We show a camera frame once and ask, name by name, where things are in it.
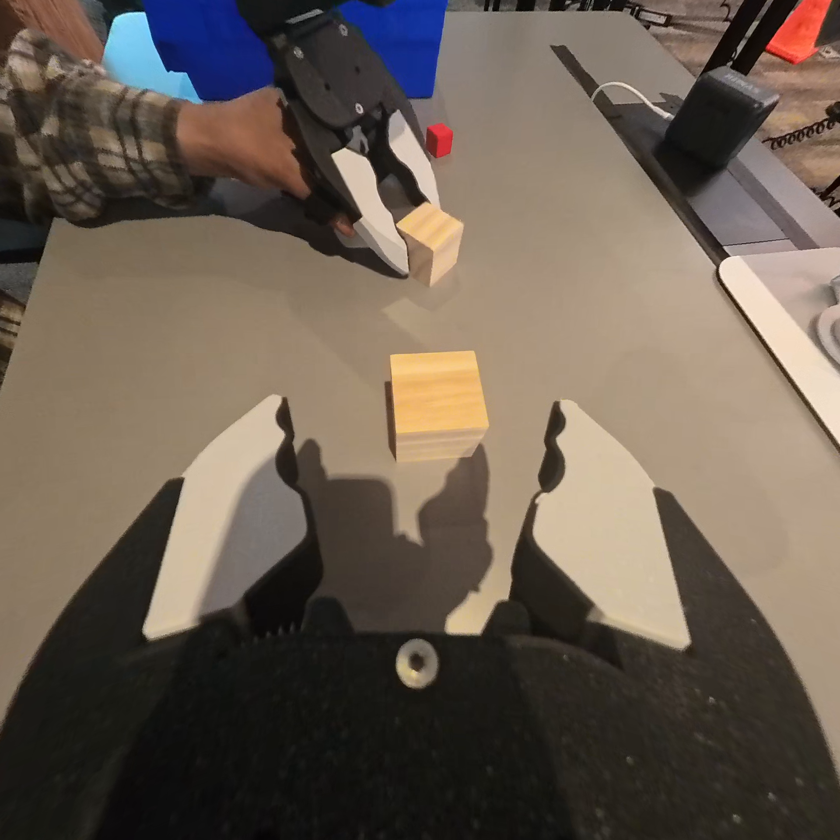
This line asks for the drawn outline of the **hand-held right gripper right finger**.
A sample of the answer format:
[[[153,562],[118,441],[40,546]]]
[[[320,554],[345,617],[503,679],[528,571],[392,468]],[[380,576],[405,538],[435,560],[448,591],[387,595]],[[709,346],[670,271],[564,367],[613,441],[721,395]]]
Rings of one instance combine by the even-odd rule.
[[[576,402],[549,412],[511,563],[511,599],[535,634],[583,646],[600,631],[671,650],[690,630],[655,496],[637,459]]]

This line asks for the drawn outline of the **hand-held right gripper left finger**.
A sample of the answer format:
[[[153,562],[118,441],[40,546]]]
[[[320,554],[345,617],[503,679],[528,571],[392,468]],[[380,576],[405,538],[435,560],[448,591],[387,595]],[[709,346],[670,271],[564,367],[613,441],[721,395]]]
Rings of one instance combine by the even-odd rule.
[[[187,467],[145,639],[216,616],[239,617],[258,636],[300,626],[322,558],[294,443],[288,399],[269,395]]]

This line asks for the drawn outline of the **dark desk with black legs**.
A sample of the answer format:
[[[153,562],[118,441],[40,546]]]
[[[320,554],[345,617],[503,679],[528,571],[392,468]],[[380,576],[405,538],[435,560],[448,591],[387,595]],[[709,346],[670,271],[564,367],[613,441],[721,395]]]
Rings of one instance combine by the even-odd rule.
[[[702,76],[717,68],[729,67],[747,76],[798,3],[742,2],[699,74]]]

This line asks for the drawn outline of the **person's left hand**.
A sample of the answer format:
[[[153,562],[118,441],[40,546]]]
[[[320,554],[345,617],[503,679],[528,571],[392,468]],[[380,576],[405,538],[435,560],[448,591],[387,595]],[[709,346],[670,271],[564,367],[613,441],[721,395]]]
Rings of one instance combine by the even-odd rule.
[[[275,87],[230,101],[187,102],[176,119],[178,154],[191,176],[274,188],[304,202],[312,179],[285,116]]]

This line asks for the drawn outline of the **big blue plastic bin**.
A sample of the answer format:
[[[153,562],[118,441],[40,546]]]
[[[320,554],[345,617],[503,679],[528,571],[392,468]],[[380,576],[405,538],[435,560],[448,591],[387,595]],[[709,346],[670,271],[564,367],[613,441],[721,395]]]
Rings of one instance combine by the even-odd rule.
[[[410,99],[434,94],[446,1],[347,2],[339,13],[357,27]],[[266,46],[234,1],[147,1],[143,9],[166,69],[189,76],[204,101],[234,99],[274,79]]]

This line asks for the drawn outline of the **wooden pillar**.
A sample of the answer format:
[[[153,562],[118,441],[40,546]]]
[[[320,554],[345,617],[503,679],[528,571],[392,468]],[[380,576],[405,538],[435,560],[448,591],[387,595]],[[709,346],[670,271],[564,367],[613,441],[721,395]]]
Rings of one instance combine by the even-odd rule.
[[[1,52],[24,28],[48,36],[76,58],[99,63],[104,45],[78,1],[2,1]]]

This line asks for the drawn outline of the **light blue chair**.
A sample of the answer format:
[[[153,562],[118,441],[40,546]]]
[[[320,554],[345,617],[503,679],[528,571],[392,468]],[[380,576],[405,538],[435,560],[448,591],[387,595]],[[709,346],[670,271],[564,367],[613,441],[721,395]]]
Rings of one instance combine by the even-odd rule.
[[[113,19],[101,65],[110,78],[132,88],[202,102],[186,73],[165,68],[144,13],[125,13]]]

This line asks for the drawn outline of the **medium pale wooden cube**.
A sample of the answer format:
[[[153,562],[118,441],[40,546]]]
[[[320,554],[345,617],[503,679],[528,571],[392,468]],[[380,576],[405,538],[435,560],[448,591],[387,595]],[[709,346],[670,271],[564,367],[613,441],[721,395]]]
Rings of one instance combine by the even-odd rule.
[[[406,245],[409,277],[433,287],[456,267],[465,229],[457,218],[424,203],[395,226]]]

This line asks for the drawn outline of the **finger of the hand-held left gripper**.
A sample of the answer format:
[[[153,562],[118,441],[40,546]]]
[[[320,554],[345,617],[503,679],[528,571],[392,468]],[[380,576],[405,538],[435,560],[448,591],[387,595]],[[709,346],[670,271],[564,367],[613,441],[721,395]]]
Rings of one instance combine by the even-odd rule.
[[[440,208],[438,185],[427,153],[403,113],[383,117],[373,142],[373,167],[379,182],[396,179],[414,207]]]
[[[358,214],[353,230],[394,272],[408,277],[407,246],[391,211],[382,201],[371,161],[351,148],[337,150],[330,157]]]

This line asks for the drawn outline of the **person's plaid shirt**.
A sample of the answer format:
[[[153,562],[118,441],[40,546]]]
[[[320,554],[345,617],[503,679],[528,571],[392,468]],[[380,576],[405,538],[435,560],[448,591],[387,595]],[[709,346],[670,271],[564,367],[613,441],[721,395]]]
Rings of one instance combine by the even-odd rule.
[[[24,316],[25,304],[15,299],[7,291],[1,290],[1,385],[4,383],[7,367],[14,351]]]

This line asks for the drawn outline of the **black power adapter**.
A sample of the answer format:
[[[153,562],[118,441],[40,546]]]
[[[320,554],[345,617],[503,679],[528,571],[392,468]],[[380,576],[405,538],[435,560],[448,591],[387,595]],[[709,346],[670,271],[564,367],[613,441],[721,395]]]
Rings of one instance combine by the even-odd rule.
[[[703,73],[665,131],[668,149],[710,171],[728,167],[776,108],[780,93],[721,66]]]

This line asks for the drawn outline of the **large pale wooden cube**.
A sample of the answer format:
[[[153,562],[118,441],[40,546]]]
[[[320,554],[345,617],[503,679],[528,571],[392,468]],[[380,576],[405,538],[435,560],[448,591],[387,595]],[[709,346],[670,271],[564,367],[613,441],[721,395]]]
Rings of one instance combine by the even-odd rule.
[[[489,429],[473,350],[390,356],[395,460],[471,457]]]

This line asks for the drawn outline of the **orange traffic cone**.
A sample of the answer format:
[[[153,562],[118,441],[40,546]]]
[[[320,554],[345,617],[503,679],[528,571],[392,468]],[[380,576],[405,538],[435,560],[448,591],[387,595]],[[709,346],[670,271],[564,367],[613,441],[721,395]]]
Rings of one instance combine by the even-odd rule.
[[[830,5],[831,1],[797,2],[765,46],[764,52],[792,65],[801,64],[814,56],[816,41]]]

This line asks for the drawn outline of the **person's left forearm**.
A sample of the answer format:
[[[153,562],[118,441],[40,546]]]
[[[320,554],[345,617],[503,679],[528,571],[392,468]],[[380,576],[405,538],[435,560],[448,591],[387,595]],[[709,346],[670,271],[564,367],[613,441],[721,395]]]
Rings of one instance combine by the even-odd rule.
[[[22,29],[2,60],[2,218],[87,222],[129,198],[186,207],[197,186],[177,144],[182,106]]]

